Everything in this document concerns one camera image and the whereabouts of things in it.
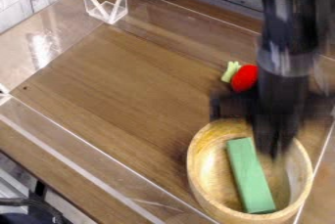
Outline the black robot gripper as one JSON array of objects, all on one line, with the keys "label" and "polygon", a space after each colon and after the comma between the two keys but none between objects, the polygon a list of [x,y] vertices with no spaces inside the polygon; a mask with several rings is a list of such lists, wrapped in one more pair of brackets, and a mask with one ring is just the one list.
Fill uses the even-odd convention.
[{"label": "black robot gripper", "polygon": [[298,127],[310,114],[306,109],[316,100],[308,91],[309,75],[285,76],[261,70],[253,88],[242,93],[209,95],[209,120],[246,117],[253,128],[257,150],[274,157],[274,144],[284,156],[294,142]]}]

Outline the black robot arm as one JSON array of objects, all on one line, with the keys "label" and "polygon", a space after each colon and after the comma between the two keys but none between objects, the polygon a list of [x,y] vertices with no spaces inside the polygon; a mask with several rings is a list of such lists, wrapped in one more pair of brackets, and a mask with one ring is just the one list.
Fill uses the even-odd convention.
[{"label": "black robot arm", "polygon": [[257,82],[242,93],[209,97],[209,118],[237,116],[251,124],[255,149],[272,156],[288,152],[300,126],[324,114],[325,99],[309,93],[309,77],[329,36],[335,0],[261,0],[262,32],[257,45]]}]

